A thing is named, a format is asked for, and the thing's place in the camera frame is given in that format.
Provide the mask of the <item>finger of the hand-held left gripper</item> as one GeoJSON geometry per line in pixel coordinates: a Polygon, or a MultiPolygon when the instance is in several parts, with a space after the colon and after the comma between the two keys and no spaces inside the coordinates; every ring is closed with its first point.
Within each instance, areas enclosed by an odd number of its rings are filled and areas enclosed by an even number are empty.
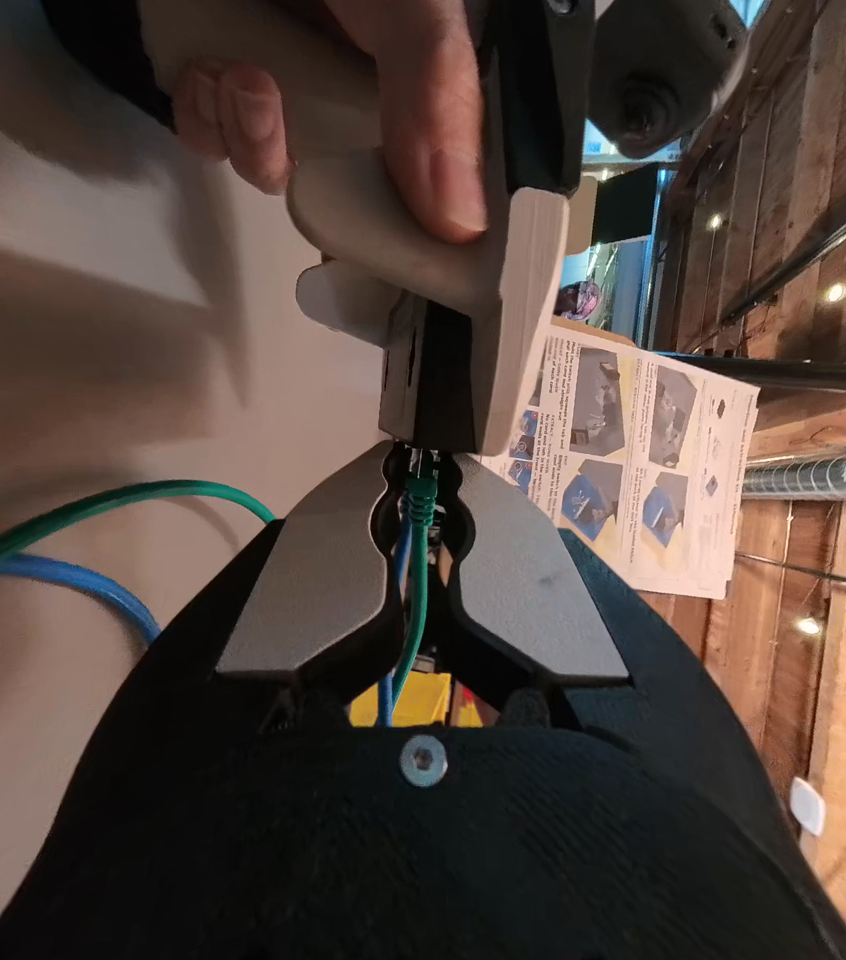
{"type": "Polygon", "coordinates": [[[406,293],[357,266],[331,259],[304,270],[296,282],[302,313],[323,327],[382,350],[406,339],[406,293]]]}
{"type": "Polygon", "coordinates": [[[511,197],[497,294],[472,316],[474,448],[508,448],[532,391],[555,304],[570,204],[560,194],[521,187],[511,197]]]}

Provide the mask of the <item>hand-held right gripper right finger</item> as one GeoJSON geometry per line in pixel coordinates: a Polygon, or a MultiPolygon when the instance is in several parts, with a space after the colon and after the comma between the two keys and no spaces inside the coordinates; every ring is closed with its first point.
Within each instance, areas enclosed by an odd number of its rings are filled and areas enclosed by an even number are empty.
{"type": "Polygon", "coordinates": [[[440,463],[446,582],[433,587],[433,645],[453,678],[500,711],[519,690],[613,689],[630,673],[549,518],[467,454],[440,463]]]}

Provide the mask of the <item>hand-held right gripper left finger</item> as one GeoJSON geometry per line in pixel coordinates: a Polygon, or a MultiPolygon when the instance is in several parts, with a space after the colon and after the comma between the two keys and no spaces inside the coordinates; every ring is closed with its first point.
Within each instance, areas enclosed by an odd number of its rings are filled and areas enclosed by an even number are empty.
{"type": "Polygon", "coordinates": [[[359,695],[395,667],[402,468],[402,445],[383,440],[292,509],[222,650],[220,676],[359,695]]]}

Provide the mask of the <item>black ethernet switch box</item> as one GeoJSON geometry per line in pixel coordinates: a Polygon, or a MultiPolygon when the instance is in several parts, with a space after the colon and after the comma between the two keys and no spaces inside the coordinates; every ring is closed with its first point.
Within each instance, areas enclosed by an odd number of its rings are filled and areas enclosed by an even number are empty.
{"type": "Polygon", "coordinates": [[[417,450],[477,452],[470,317],[404,294],[390,317],[379,427],[417,450]]]}

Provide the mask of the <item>yellow plastic bin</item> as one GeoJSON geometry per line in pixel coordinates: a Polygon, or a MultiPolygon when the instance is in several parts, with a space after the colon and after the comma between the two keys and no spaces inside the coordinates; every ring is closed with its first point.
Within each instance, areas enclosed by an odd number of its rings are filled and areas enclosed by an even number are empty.
{"type": "Polygon", "coordinates": [[[392,726],[481,728],[477,698],[448,673],[413,671],[392,712],[392,726]]]}

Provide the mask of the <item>person's left hand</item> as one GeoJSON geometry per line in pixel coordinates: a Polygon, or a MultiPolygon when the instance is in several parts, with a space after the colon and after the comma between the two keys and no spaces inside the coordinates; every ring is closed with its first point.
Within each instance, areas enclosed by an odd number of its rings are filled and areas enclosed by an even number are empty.
{"type": "MultiPolygon", "coordinates": [[[[374,61],[386,168],[416,220],[448,243],[483,234],[483,95],[464,2],[279,5],[374,61]]],[[[177,137],[190,150],[229,162],[264,194],[285,192],[295,162],[281,91],[265,70],[195,59],[181,71],[170,103],[177,137]]]]}

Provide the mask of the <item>printed instruction sheets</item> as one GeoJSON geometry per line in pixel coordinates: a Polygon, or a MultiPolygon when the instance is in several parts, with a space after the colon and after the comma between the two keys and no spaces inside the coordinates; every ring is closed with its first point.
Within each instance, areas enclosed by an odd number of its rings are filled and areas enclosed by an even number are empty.
{"type": "Polygon", "coordinates": [[[759,389],[556,317],[530,386],[480,461],[633,589],[724,599],[759,389]]]}

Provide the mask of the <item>white ceiling sensor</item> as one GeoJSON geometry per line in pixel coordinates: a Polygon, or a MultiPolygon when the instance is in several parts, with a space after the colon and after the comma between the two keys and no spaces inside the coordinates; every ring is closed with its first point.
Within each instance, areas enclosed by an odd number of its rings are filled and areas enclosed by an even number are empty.
{"type": "Polygon", "coordinates": [[[824,833],[827,804],[806,779],[796,776],[789,786],[789,812],[802,833],[819,838],[824,833]]]}

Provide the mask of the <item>silver ventilation duct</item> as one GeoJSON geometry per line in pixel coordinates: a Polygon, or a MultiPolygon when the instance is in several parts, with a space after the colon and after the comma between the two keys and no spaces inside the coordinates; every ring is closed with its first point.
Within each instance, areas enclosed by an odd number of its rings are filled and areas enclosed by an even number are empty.
{"type": "Polygon", "coordinates": [[[743,499],[846,503],[846,450],[780,454],[746,467],[743,499]]]}

